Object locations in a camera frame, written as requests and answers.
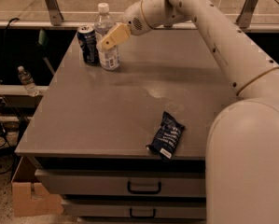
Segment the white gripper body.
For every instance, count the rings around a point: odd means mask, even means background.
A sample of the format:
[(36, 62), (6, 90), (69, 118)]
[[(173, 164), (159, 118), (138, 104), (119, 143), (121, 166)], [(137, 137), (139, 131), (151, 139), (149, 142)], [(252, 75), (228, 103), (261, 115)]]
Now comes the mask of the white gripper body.
[(124, 11), (122, 20), (129, 26), (132, 35), (143, 35), (151, 31), (144, 15), (143, 0), (129, 6)]

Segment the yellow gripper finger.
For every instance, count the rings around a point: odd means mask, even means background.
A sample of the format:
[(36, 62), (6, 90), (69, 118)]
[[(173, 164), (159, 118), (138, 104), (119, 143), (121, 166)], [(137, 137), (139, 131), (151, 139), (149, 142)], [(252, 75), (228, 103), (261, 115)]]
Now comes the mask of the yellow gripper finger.
[(106, 35), (97, 43), (97, 49), (99, 51), (105, 51), (112, 49), (116, 45), (119, 45), (129, 39), (131, 36), (131, 30), (125, 23), (116, 24), (111, 28)]

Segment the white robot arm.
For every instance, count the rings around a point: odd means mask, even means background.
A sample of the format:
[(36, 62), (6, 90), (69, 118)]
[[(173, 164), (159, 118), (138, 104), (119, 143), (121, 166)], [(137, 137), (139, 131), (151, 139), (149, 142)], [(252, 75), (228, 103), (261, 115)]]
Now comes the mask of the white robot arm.
[(279, 224), (279, 64), (210, 0), (141, 0), (98, 43), (111, 49), (192, 21), (239, 102), (214, 120), (205, 154), (207, 224)]

